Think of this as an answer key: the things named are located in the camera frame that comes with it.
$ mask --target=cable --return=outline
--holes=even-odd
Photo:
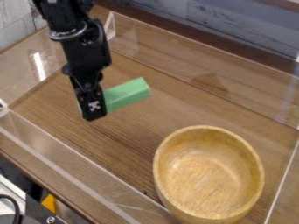
[[[18,207],[18,204],[17,204],[14,198],[12,198],[9,195],[0,194],[0,199],[6,199],[13,203],[14,213],[13,213],[13,223],[12,224],[20,224],[18,222],[20,222],[21,212],[20,212],[20,207]]]

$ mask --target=green sponge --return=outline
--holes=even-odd
[[[106,112],[141,101],[150,95],[144,78],[137,78],[104,91]]]

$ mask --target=wooden table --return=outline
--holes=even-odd
[[[173,78],[117,53],[112,53],[113,66],[105,70],[104,88],[113,87],[142,76],[150,86],[152,96],[114,111],[104,119],[85,122],[80,117],[68,78],[61,75],[60,70],[53,72],[54,68],[62,65],[64,58],[61,49],[46,39],[45,31],[34,34],[29,42],[20,44],[20,55],[22,49],[26,49],[25,47],[33,46],[40,46],[48,53],[42,57],[42,62],[46,65],[45,73],[53,73],[53,75],[12,105],[13,111],[69,145],[78,155],[92,161],[90,164],[96,163],[106,168],[157,203],[160,201],[154,191],[152,160],[158,143],[174,130],[195,124],[215,125],[233,131],[252,144],[265,168],[265,190],[252,212],[239,223],[263,223],[296,147],[297,130],[232,103],[225,97],[220,98],[208,93],[180,77]],[[208,61],[235,59],[231,55],[223,56],[223,52],[217,52],[216,49],[212,51],[215,53]],[[241,59],[237,61],[241,61],[245,72],[252,71],[249,61]],[[256,74],[259,70],[263,71],[260,79],[279,73],[257,64],[253,68]],[[279,74],[276,80],[279,85],[288,84],[284,83],[285,76],[284,73]],[[85,194],[81,189],[57,175],[54,167],[45,169],[38,158],[25,153],[20,145],[14,144],[4,135],[0,137],[1,154],[73,209],[93,222],[110,223],[110,219],[114,218],[116,223],[122,223],[110,211],[92,204],[92,197],[82,197]],[[100,180],[97,180],[97,175],[89,172],[90,164],[82,164],[80,160],[69,161],[70,156],[64,150],[56,149],[54,153],[46,151],[49,145],[45,142],[38,142],[38,139],[36,139],[36,145],[40,146],[41,151],[45,151],[45,155],[50,157],[57,166],[62,167],[65,164],[73,167],[76,178],[85,179],[90,189],[97,188]],[[287,189],[295,191],[291,181],[287,183]],[[281,206],[277,209],[297,207],[297,199],[289,194],[288,199],[291,201],[287,206],[281,201]],[[279,218],[285,223],[293,223],[292,221],[297,218],[297,209],[289,210],[288,213],[280,213]]]

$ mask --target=screw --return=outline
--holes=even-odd
[[[46,219],[46,223],[48,223],[48,224],[52,224],[53,222],[54,222],[54,217],[50,216],[50,217]]]

